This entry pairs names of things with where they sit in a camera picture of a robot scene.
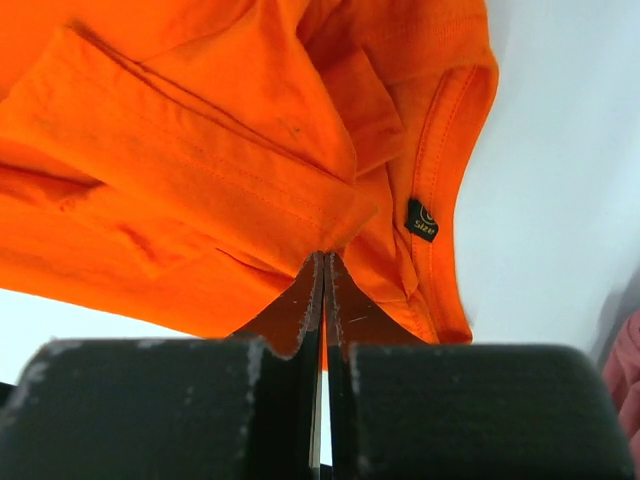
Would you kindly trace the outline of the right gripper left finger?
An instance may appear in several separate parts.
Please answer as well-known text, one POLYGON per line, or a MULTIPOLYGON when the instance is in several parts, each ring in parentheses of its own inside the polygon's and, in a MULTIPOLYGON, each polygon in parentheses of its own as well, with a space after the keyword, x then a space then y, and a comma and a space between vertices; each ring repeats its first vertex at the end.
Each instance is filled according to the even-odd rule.
POLYGON ((318 479, 324 257, 224 340, 57 340, 1 409, 5 479, 318 479))

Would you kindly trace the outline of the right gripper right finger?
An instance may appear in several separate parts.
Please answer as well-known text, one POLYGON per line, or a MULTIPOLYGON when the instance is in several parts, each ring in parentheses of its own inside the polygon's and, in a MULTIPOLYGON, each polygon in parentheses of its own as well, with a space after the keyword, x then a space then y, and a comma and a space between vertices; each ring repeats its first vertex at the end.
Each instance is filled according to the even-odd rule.
POLYGON ((324 259, 334 479, 631 479, 599 372, 565 345, 429 345, 324 259))

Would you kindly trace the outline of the orange t shirt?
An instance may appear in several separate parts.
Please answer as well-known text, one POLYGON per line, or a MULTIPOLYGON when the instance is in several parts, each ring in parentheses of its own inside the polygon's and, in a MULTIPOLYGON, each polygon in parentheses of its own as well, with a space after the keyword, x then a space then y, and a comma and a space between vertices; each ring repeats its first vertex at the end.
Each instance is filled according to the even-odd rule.
POLYGON ((386 337, 466 343, 498 76, 482 1, 5 1, 1 285, 220 338, 335 251, 386 337))

